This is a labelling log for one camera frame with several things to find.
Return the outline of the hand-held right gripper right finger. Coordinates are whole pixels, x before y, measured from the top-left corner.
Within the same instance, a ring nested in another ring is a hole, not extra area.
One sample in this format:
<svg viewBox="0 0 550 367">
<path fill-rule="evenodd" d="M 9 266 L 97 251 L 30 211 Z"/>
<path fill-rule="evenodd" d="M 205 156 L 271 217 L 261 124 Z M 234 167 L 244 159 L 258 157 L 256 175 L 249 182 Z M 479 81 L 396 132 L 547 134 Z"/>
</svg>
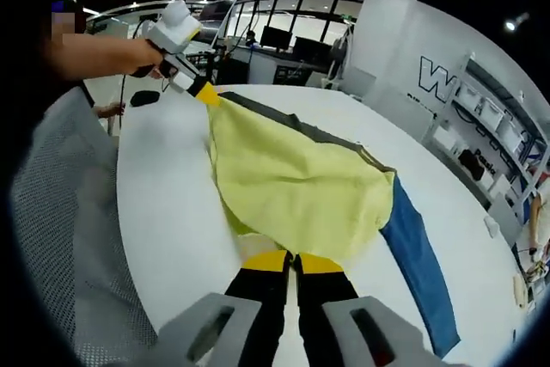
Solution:
<svg viewBox="0 0 550 367">
<path fill-rule="evenodd" d="M 296 256 L 299 331 L 311 366 L 414 366 L 415 330 L 374 297 L 360 297 L 343 269 Z"/>
</svg>

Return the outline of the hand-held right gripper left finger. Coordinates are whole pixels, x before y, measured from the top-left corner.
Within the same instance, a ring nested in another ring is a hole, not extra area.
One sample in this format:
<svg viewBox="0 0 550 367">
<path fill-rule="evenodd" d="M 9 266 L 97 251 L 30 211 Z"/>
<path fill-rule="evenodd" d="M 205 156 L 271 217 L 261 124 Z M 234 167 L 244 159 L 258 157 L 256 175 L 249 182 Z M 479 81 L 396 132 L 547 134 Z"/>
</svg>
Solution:
<svg viewBox="0 0 550 367">
<path fill-rule="evenodd" d="M 161 328 L 158 344 L 168 365 L 271 366 L 284 331 L 292 254 L 247 259 L 223 294 L 209 293 Z"/>
</svg>

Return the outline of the person's left hand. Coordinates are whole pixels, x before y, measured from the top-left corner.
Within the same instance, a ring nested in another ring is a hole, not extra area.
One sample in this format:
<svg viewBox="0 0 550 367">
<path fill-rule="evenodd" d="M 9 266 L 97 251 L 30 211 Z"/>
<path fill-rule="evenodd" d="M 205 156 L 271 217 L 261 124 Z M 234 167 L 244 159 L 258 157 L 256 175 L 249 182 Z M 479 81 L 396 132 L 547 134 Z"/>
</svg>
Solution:
<svg viewBox="0 0 550 367">
<path fill-rule="evenodd" d="M 136 62 L 129 69 L 129 75 L 136 78 L 151 76 L 154 78 L 169 78 L 175 73 L 175 68 L 165 59 L 163 49 L 145 41 L 136 57 Z"/>
</svg>

